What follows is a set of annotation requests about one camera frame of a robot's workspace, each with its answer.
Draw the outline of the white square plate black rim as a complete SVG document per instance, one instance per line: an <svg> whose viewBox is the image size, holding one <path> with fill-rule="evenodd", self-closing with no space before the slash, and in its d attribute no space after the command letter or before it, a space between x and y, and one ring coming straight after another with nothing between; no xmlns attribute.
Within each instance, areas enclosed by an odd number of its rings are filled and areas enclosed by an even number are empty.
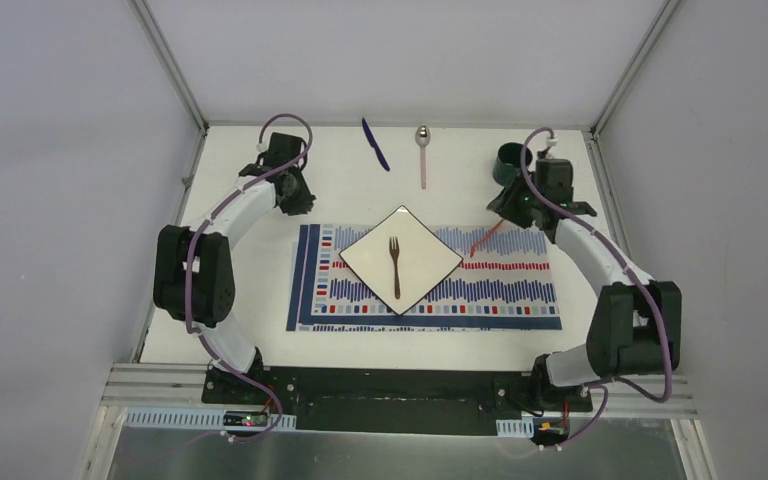
<svg viewBox="0 0 768 480"><path fill-rule="evenodd" d="M393 263L388 242L400 245L401 298L394 296ZM463 256L438 238L406 206L342 249L340 259L389 310L402 316L446 280L463 263Z"/></svg>

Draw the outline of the brown wooden fork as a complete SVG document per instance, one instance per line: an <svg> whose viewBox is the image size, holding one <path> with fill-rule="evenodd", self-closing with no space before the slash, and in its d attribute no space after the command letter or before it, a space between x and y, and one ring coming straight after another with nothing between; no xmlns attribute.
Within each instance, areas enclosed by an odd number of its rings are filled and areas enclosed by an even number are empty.
<svg viewBox="0 0 768 480"><path fill-rule="evenodd" d="M396 299L400 299L401 298L401 281L400 281L400 273L399 273L400 245L399 245L399 240L396 236L391 236L389 238L388 249L389 249L389 254L393 263L394 296Z"/></svg>

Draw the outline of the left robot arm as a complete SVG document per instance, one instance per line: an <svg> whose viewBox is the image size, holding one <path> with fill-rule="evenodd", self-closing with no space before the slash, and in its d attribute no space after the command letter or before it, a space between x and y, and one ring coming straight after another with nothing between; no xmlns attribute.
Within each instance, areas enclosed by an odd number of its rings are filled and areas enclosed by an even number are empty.
<svg viewBox="0 0 768 480"><path fill-rule="evenodd" d="M188 225L167 225L158 234L153 303L184 324L215 367L230 373L226 389L241 404L263 396L265 378L251 368L258 348L233 318L232 250L270 211L304 215L314 200L300 167L273 173L251 164L206 214Z"/></svg>

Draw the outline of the blue striped placemat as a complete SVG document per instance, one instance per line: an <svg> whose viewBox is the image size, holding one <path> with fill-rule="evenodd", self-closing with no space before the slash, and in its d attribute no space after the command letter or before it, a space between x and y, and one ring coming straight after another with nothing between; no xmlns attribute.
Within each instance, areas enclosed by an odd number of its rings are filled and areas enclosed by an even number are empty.
<svg viewBox="0 0 768 480"><path fill-rule="evenodd" d="M435 226L417 254L387 249L371 267L343 260L368 227L299 229L289 332L431 332L562 328L545 236L535 230Z"/></svg>

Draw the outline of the metal spoon pink handle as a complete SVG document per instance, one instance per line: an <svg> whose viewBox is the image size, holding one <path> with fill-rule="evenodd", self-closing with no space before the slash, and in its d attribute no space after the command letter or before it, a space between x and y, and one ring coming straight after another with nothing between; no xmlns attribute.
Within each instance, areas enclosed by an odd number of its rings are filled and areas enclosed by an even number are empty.
<svg viewBox="0 0 768 480"><path fill-rule="evenodd" d="M415 132L415 142L419 147L420 185L423 190L427 188L427 147L430 144L431 135L427 125L420 125Z"/></svg>

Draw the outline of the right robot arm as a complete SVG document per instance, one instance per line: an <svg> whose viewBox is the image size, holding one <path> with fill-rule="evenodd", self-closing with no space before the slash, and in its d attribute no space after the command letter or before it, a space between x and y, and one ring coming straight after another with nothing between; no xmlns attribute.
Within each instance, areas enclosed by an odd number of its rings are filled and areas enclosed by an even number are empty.
<svg viewBox="0 0 768 480"><path fill-rule="evenodd" d="M585 342L536 359L527 384L532 404L550 410L565 400L569 388L607 381L621 382L655 402L669 400L680 346L678 287L654 280L587 222L595 211L585 202L556 204L519 177L488 208L517 226L537 227L573 260L597 295Z"/></svg>

